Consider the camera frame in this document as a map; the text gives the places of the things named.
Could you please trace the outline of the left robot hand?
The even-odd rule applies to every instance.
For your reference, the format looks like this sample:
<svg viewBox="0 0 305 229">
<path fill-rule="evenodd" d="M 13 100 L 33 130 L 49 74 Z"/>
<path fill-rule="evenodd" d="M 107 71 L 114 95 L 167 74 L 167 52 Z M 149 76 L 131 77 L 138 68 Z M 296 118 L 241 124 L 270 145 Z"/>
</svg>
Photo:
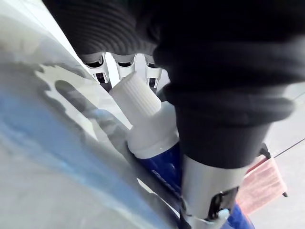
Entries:
<svg viewBox="0 0 305 229">
<path fill-rule="evenodd" d="M 46 0 L 79 58 L 143 53 L 168 72 L 184 156 L 182 229 L 220 228 L 285 88 L 305 80 L 302 0 Z"/>
</svg>

